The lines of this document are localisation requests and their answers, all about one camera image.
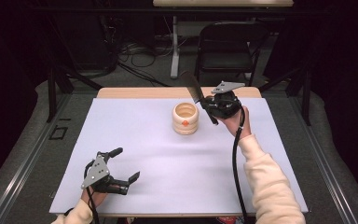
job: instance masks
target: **human arm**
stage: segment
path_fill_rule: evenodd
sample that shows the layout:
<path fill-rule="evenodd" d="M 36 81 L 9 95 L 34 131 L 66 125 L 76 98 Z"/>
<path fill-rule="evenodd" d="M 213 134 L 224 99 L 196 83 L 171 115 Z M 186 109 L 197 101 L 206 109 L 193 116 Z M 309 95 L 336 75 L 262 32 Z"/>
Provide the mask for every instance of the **human arm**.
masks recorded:
<path fill-rule="evenodd" d="M 239 147 L 246 158 L 245 173 L 254 193 L 253 205 L 257 224 L 305 223 L 305 218 L 286 175 L 272 157 L 265 153 L 252 134 L 249 111 L 244 107 L 245 122 Z M 235 136 L 241 120 L 241 112 L 229 119 L 220 119 Z"/>
<path fill-rule="evenodd" d="M 100 192 L 93 192 L 91 194 L 95 206 L 99 206 L 107 196 L 107 193 Z M 93 215 L 90 209 L 90 197 L 84 189 L 80 200 L 68 216 L 58 215 L 57 219 L 52 222 L 52 224 L 89 224 L 92 219 Z"/>

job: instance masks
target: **table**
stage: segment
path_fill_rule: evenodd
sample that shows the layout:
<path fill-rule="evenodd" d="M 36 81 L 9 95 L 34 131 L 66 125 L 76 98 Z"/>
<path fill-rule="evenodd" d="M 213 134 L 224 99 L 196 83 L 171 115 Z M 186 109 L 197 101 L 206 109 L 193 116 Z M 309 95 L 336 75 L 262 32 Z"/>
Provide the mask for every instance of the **table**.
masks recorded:
<path fill-rule="evenodd" d="M 153 5 L 155 7 L 291 7 L 293 5 L 292 0 L 154 0 Z M 179 67 L 179 48 L 178 48 L 178 20 L 176 16 L 173 16 L 172 23 L 172 35 L 173 35 L 173 55 L 172 55 L 172 67 L 171 78 L 178 78 Z"/>
<path fill-rule="evenodd" d="M 211 89 L 203 88 L 204 94 L 209 94 Z M 240 88 L 235 93 L 250 111 L 257 111 L 251 112 L 253 132 L 264 150 L 280 164 L 301 210 L 307 212 L 267 102 L 260 97 L 257 88 Z M 111 175 L 117 179 L 127 179 L 138 171 L 141 175 L 130 186 L 128 195 L 108 195 L 98 207 L 101 216 L 240 216 L 231 167 L 234 139 L 224 125 L 212 125 L 202 111 L 195 133 L 175 133 L 171 111 L 174 105 L 183 101 L 192 101 L 186 88 L 101 89 L 77 139 L 50 213 L 62 214 L 76 204 L 84 167 L 95 159 L 97 151 L 123 147 L 123 153 L 107 164 Z M 253 215 L 252 192 L 243 184 L 246 183 L 244 163 L 240 153 L 237 168 L 242 197 L 248 213 Z"/>

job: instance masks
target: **cream sweater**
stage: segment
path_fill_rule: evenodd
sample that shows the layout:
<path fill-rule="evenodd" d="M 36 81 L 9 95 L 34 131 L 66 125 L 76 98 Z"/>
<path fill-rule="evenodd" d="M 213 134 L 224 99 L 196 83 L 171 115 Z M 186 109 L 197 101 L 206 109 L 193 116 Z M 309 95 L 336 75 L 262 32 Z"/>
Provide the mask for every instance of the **cream sweater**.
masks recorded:
<path fill-rule="evenodd" d="M 287 177 L 271 156 L 261 149 L 255 135 L 242 138 L 239 147 L 246 158 L 244 169 L 254 193 L 257 224 L 305 223 Z M 91 210 L 80 200 L 67 217 L 59 215 L 53 224 L 88 224 L 91 221 Z"/>

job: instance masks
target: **chair seat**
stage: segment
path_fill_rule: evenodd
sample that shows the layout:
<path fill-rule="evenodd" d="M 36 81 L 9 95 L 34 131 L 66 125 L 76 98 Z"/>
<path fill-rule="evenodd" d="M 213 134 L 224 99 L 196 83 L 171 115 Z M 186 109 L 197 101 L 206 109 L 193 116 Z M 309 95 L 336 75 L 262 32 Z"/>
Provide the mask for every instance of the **chair seat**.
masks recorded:
<path fill-rule="evenodd" d="M 252 58 L 248 53 L 242 52 L 204 52 L 200 56 L 201 70 L 227 71 L 227 72 L 251 72 L 253 68 Z"/>

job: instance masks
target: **human hand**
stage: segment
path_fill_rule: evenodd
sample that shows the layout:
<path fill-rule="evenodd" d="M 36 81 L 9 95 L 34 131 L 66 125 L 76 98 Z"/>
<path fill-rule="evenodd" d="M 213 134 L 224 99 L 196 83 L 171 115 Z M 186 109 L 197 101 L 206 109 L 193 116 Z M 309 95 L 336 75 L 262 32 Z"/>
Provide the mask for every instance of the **human hand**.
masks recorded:
<path fill-rule="evenodd" d="M 249 120 L 249 110 L 246 106 L 243 106 L 243 110 L 245 112 L 245 122 L 243 123 L 243 129 L 240 135 L 240 139 L 251 135 L 251 124 Z M 234 116 L 228 119 L 219 119 L 222 123 L 224 123 L 228 129 L 228 131 L 235 136 L 237 133 L 238 128 L 240 127 L 241 122 L 241 111 L 239 110 Z"/>
<path fill-rule="evenodd" d="M 96 207 L 98 207 L 107 196 L 107 193 L 100 193 L 97 191 L 94 192 L 91 187 L 89 187 L 89 192 L 91 193 L 92 200 L 94 201 Z M 90 197 L 86 189 L 83 189 L 80 199 L 83 200 L 83 202 L 85 202 L 89 206 L 91 206 Z"/>

